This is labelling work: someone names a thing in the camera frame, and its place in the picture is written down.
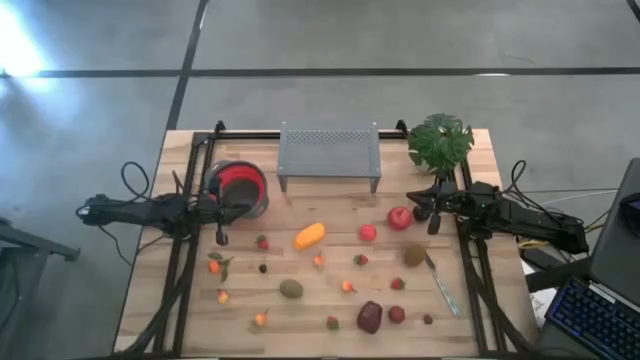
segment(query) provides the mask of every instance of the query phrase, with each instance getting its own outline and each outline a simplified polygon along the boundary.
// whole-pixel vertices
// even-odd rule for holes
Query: black floor line
[[[196,17],[193,20],[193,27],[191,28],[191,36],[189,36],[189,44],[187,45],[187,51],[184,55],[184,61],[182,62],[182,69],[180,70],[180,78],[178,79],[176,92],[173,95],[171,110],[169,110],[169,118],[165,126],[166,130],[175,130],[178,126],[178,118],[180,117],[184,95],[187,91],[187,83],[189,82],[189,72],[193,66],[193,59],[196,56],[198,40],[202,32],[202,25],[204,24],[204,16],[208,4],[209,0],[200,0],[200,3],[198,3]]]
[[[640,75],[640,67],[196,69],[189,75],[210,78]]]
[[[197,29],[196,38],[200,37]],[[176,90],[186,90],[189,78],[385,77],[385,76],[568,76],[640,75],[640,67],[579,68],[317,68],[317,69],[195,69],[197,46],[189,42],[182,70],[45,70],[21,78],[170,78],[180,77]],[[0,73],[0,78],[10,78]]]
[[[631,8],[633,15],[636,16],[636,19],[638,20],[638,22],[640,22],[640,7],[638,6],[638,3],[636,2],[636,0],[627,0],[627,4],[629,4],[629,7]]]
[[[20,78],[168,78],[180,76],[180,70],[44,70]],[[0,78],[10,78],[1,73]]]

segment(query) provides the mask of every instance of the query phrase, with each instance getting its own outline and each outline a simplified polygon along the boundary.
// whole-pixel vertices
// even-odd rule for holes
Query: keyboard
[[[558,291],[545,317],[601,358],[640,360],[640,314],[577,279]]]

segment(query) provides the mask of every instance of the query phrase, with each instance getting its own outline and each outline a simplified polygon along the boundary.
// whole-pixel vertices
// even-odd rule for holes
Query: wooden table
[[[184,176],[192,133],[167,133],[155,195],[174,191],[172,170]],[[476,145],[468,156],[474,181],[501,185],[488,130],[476,129],[474,136]],[[215,243],[214,226],[204,227],[191,290],[184,356],[477,354],[453,218],[443,216],[438,235],[427,235],[426,225],[420,224],[402,232],[390,230],[386,225],[389,209],[412,208],[405,193],[430,186],[433,177],[412,164],[405,140],[381,140],[380,155],[382,178],[376,194],[369,193],[366,179],[332,178],[291,178],[287,193],[282,193],[276,176],[277,140],[216,142],[214,161],[242,159],[264,171],[270,205],[260,218],[234,223],[228,229],[230,242],[226,247]],[[326,224],[328,233],[324,240],[303,252],[294,250],[296,233],[314,222]],[[378,237],[373,243],[358,239],[358,228],[366,223],[378,228]],[[140,246],[159,234],[158,230],[145,229]],[[255,238],[259,234],[268,237],[269,251],[256,247]],[[451,314],[425,264],[414,269],[402,264],[402,249],[414,243],[424,245],[433,258],[442,281],[461,309],[459,318]],[[535,341],[537,328],[516,244],[506,235],[496,235],[488,244],[498,301],[524,336]],[[130,344],[157,310],[170,248],[169,240],[160,241],[137,257],[115,350]],[[211,251],[220,252],[225,258],[234,257],[230,276],[224,284],[220,283],[219,276],[208,272],[207,253]],[[320,251],[326,259],[323,271],[312,265],[312,257]],[[352,260],[356,254],[366,255],[369,263],[362,268],[354,265]],[[258,271],[262,263],[268,266],[267,274]],[[407,281],[406,290],[389,288],[396,276]],[[280,282],[287,278],[304,285],[302,298],[286,299],[278,292]],[[352,281],[358,293],[343,293],[340,287],[344,280]],[[228,292],[228,303],[217,302],[218,289]],[[355,324],[360,308],[368,300],[385,309],[382,326],[375,335],[364,333]],[[405,309],[404,323],[392,324],[388,320],[386,310],[392,305]],[[492,344],[491,324],[484,304],[482,306],[487,337]],[[257,329],[252,321],[255,314],[265,309],[269,309],[268,325]],[[432,325],[423,323],[424,314],[434,318]],[[339,332],[325,328],[328,315],[340,320]],[[173,324],[174,320],[170,319],[169,323]],[[170,326],[167,339],[172,338]]]

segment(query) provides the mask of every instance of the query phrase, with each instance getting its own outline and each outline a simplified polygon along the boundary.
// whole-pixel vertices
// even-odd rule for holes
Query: concrete floor
[[[198,0],[0,0],[0,65],[180,69]],[[640,66],[623,0],[211,0],[193,64],[211,68]],[[177,77],[0,79],[0,217],[82,248],[51,258],[16,359],[109,353],[129,268],[73,215],[128,197],[119,168],[155,169]],[[640,155],[640,75],[191,79],[179,129],[409,125],[447,112],[491,130],[503,182],[545,202],[615,189]],[[590,222],[613,194],[552,204]],[[126,257],[140,228],[110,226]]]

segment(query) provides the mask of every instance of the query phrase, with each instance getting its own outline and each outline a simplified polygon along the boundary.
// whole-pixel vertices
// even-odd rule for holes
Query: red tomato
[[[374,225],[367,224],[360,227],[360,239],[364,241],[373,241],[375,240],[376,235],[378,235],[378,232]]]
[[[411,211],[402,206],[391,209],[387,215],[387,221],[393,230],[404,230],[408,228],[409,225],[411,225],[412,219]]]

